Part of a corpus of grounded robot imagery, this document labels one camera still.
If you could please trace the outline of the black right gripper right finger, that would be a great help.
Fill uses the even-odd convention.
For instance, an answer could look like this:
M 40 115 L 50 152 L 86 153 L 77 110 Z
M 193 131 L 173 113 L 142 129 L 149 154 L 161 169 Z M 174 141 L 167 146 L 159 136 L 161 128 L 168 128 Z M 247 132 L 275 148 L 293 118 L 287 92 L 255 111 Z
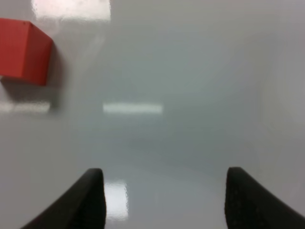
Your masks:
M 226 176 L 224 214 L 229 229 L 303 229 L 305 218 L 250 176 L 230 167 Z

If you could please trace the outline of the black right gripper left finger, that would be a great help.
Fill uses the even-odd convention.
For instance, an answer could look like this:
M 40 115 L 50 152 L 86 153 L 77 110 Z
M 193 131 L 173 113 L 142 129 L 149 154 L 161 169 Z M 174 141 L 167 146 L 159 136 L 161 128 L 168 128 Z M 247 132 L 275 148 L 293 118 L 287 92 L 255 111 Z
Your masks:
M 103 172 L 88 169 L 59 199 L 24 229 L 103 229 L 106 200 Z

